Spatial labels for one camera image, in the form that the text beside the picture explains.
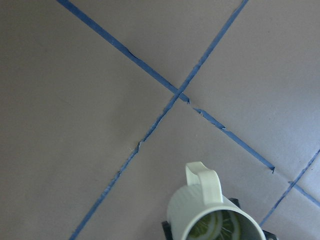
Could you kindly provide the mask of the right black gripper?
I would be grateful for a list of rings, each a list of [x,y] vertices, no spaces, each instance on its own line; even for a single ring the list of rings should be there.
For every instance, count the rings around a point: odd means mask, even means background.
[[[188,200],[181,206],[168,207],[167,220],[161,223],[166,240],[186,240],[194,224],[205,215],[221,210],[232,211],[240,223],[240,240],[276,240],[277,236],[263,230],[247,213],[242,211],[236,198],[223,198],[222,202],[203,205],[201,200]]]

